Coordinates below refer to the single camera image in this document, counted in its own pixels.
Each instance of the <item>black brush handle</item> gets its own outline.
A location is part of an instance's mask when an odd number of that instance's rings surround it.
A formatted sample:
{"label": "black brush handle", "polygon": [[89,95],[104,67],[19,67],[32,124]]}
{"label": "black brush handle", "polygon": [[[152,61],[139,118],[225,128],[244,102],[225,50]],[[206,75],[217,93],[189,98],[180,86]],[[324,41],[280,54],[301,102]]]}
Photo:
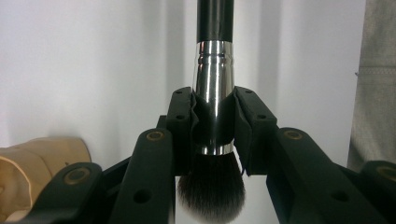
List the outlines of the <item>black brush handle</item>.
{"label": "black brush handle", "polygon": [[233,42],[233,0],[198,0],[197,43]]}

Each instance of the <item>metal ferrule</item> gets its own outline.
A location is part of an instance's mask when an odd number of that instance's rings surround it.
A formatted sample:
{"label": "metal ferrule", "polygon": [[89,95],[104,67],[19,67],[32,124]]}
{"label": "metal ferrule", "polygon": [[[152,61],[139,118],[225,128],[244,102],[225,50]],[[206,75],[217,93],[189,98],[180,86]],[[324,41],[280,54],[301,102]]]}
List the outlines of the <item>metal ferrule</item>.
{"label": "metal ferrule", "polygon": [[224,106],[223,101],[233,92],[233,43],[226,41],[203,41],[197,44],[193,93],[205,120],[204,144],[198,144],[197,153],[204,155],[223,155],[233,151],[233,139],[224,143],[223,130],[228,118],[225,113],[233,113],[233,108]]}

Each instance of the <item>metal screw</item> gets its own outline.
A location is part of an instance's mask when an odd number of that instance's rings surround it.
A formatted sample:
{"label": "metal screw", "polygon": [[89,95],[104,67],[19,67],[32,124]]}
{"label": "metal screw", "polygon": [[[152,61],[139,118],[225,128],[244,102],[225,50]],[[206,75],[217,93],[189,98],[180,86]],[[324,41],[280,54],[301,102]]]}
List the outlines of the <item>metal screw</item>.
{"label": "metal screw", "polygon": [[146,137],[150,141],[159,141],[164,138],[164,134],[162,132],[155,131],[155,132],[148,133],[148,135]]}
{"label": "metal screw", "polygon": [[293,131],[293,130],[289,130],[289,131],[285,131],[284,132],[285,136],[288,137],[289,139],[293,139],[293,140],[300,140],[303,138],[303,135]]}
{"label": "metal screw", "polygon": [[396,182],[396,169],[389,166],[378,166],[376,171],[388,180]]}
{"label": "metal screw", "polygon": [[88,176],[90,176],[91,171],[86,167],[78,167],[74,170],[69,171],[64,176],[64,183],[67,185],[76,185],[84,182]]}

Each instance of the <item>white backdrop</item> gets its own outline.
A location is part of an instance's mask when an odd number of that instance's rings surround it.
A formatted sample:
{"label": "white backdrop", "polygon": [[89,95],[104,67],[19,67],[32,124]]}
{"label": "white backdrop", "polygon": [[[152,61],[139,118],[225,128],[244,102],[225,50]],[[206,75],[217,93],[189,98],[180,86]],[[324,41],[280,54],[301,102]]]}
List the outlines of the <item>white backdrop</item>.
{"label": "white backdrop", "polygon": [[[280,127],[308,132],[346,165],[361,49],[361,0],[249,0],[234,7],[235,85]],[[0,147],[78,136],[104,169],[129,157],[172,91],[192,83],[196,3],[0,1]],[[265,177],[245,177],[234,223],[277,223]],[[177,223],[196,223],[177,208]]]}

